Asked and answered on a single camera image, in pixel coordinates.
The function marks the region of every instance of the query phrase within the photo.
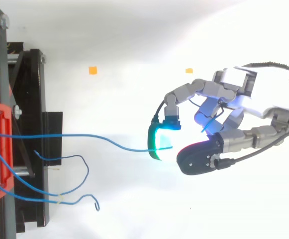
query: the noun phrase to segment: blue wire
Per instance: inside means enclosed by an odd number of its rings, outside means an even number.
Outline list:
[[[17,178],[21,183],[23,183],[23,184],[24,184],[25,186],[27,186],[28,188],[34,190],[34,191],[37,192],[37,193],[42,193],[42,194],[49,195],[49,196],[53,196],[53,197],[58,197],[58,196],[59,196],[59,194],[48,193],[48,192],[45,192],[45,191],[43,191],[43,190],[40,190],[40,189],[35,188],[34,186],[30,185],[29,183],[27,183],[25,180],[23,180],[21,177],[19,177],[19,176],[15,173],[15,171],[9,166],[9,164],[3,159],[3,157],[2,157],[1,155],[0,155],[0,160],[1,160],[1,162],[6,166],[6,168],[14,175],[14,177]],[[62,193],[62,194],[60,194],[60,195],[65,195],[65,194],[71,193],[71,192],[75,191],[77,188],[81,187],[81,185],[86,181],[86,177],[85,177],[84,181],[83,181],[78,187],[76,187],[75,189],[73,189],[73,190],[71,190],[71,191],[69,191],[69,192]]]
[[[203,133],[215,119],[217,119],[218,117],[220,117],[220,116],[224,113],[224,108],[221,107],[221,109],[222,109],[222,112],[221,112],[220,114],[218,114],[218,115],[215,115],[214,118],[212,118],[212,119],[205,125],[205,127],[202,129],[201,133]]]
[[[0,134],[0,137],[6,137],[6,138],[21,138],[21,139],[34,139],[34,138],[56,138],[56,137],[93,137],[93,138],[99,138],[99,139],[103,139],[105,141],[108,141],[112,144],[114,144],[115,146],[122,148],[124,150],[127,151],[131,151],[131,152],[152,152],[152,151],[157,151],[157,150],[165,150],[165,149],[171,149],[173,148],[171,147],[165,147],[165,148],[153,148],[153,149],[132,149],[132,148],[127,148],[124,147],[114,141],[112,141],[109,138],[106,137],[102,137],[99,135],[95,135],[95,134],[39,134],[39,135],[9,135],[9,134]]]
[[[52,201],[52,200],[46,200],[46,199],[37,199],[37,198],[25,198],[25,197],[22,197],[22,196],[19,196],[19,195],[16,195],[14,193],[11,193],[9,191],[6,191],[4,188],[2,188],[0,186],[0,190],[3,191],[4,193],[6,193],[7,195],[10,195],[12,197],[15,197],[17,199],[20,199],[20,200],[24,200],[24,201],[29,201],[29,202],[41,202],[41,203],[54,203],[54,204],[66,204],[66,205],[74,205],[74,204],[77,204],[78,202],[81,201],[82,198],[84,197],[92,197],[94,200],[95,200],[95,207],[96,207],[96,210],[99,211],[100,210],[100,205],[99,205],[99,202],[98,200],[92,195],[92,194],[85,194],[83,196],[81,196],[77,201],[73,202],[73,203],[69,203],[69,202],[57,202],[57,201]]]
[[[36,150],[34,150],[34,152],[35,152],[35,154],[37,154],[37,156],[39,158],[41,158],[42,160],[45,160],[45,161],[55,161],[55,160],[64,159],[64,158],[80,157],[83,160],[83,162],[85,163],[85,166],[87,167],[87,173],[86,173],[86,176],[85,176],[84,180],[82,181],[82,183],[80,185],[78,185],[76,188],[74,188],[73,190],[70,190],[70,191],[65,192],[65,193],[61,193],[60,195],[66,195],[66,194],[72,193],[72,192],[76,191],[78,188],[80,188],[85,183],[85,181],[89,175],[89,167],[88,167],[85,159],[81,155],[72,155],[72,156],[59,157],[59,158],[44,158],[43,156],[40,156],[40,154]]]

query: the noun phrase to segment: screw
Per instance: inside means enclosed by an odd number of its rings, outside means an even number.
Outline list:
[[[14,116],[15,116],[15,119],[19,119],[19,117],[21,116],[22,114],[22,110],[19,108],[18,105],[14,106]]]
[[[41,62],[42,64],[46,64],[46,56],[45,56],[45,55],[41,55],[41,56],[40,56],[40,62]]]
[[[0,15],[0,27],[3,30],[6,30],[9,28],[9,17],[6,14]]]

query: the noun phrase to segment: black cable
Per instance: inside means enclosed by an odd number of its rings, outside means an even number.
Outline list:
[[[240,161],[243,161],[245,159],[248,159],[250,157],[253,157],[253,156],[256,156],[264,151],[266,151],[267,149],[275,146],[277,143],[279,143],[280,141],[284,140],[285,138],[287,138],[289,136],[289,132],[288,133],[285,133],[284,135],[280,136],[279,138],[277,138],[275,141],[271,142],[270,144],[266,145],[265,147],[257,150],[256,152],[253,152],[253,153],[250,153],[250,154],[247,154],[245,156],[242,156],[240,158],[237,158],[234,160],[235,163],[237,162],[240,162]]]
[[[195,106],[197,106],[197,107],[200,107],[198,104],[194,103],[191,99],[189,99],[189,101],[190,101],[193,105],[195,105]]]
[[[155,112],[155,116],[157,116],[157,115],[159,114],[159,112],[160,112],[160,110],[161,110],[161,108],[162,108],[163,105],[164,105],[164,101],[162,101],[162,102],[160,103],[158,109],[157,109],[156,112]]]

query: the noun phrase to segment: green light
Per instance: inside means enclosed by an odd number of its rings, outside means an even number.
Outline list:
[[[176,162],[178,153],[193,143],[208,140],[206,133],[200,133],[192,129],[173,130],[168,128],[158,128],[155,132],[155,148],[170,147],[172,149],[156,151],[160,160],[166,162]]]

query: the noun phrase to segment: robotic hand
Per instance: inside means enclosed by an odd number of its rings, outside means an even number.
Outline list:
[[[159,128],[181,129],[178,104],[195,94],[207,97],[194,116],[209,140],[182,149],[177,163],[184,174],[196,175],[230,167],[236,162],[281,144],[289,136],[289,67],[277,63],[254,63],[217,71],[212,81],[196,79],[165,95],[149,127],[148,147],[157,148],[155,133]],[[165,119],[159,123],[158,112],[163,106]],[[221,107],[232,109],[226,121],[216,121]],[[244,112],[259,118],[272,118],[271,125],[240,130]],[[261,148],[239,159],[220,159],[221,153],[243,148]],[[158,159],[156,151],[150,155]]]

